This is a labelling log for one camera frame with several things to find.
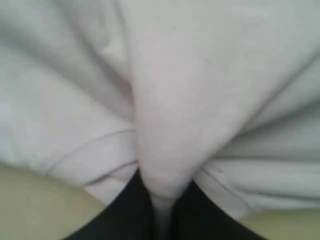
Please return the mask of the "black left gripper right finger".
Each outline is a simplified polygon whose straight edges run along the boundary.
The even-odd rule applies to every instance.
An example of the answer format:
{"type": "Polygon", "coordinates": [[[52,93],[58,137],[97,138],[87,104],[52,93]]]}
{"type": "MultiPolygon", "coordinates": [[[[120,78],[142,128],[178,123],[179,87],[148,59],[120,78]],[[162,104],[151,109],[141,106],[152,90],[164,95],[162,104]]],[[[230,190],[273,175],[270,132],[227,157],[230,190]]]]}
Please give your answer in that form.
{"type": "Polygon", "coordinates": [[[172,240],[265,240],[227,215],[191,181],[174,203],[172,240]]]}

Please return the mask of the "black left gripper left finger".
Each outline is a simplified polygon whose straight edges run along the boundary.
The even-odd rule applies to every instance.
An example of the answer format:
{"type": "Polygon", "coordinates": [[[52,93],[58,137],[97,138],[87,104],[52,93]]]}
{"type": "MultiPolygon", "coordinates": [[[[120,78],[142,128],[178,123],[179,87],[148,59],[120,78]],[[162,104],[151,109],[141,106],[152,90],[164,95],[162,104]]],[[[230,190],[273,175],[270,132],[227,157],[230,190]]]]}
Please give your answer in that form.
{"type": "Polygon", "coordinates": [[[154,208],[137,170],[113,202],[67,240],[153,240],[154,208]]]}

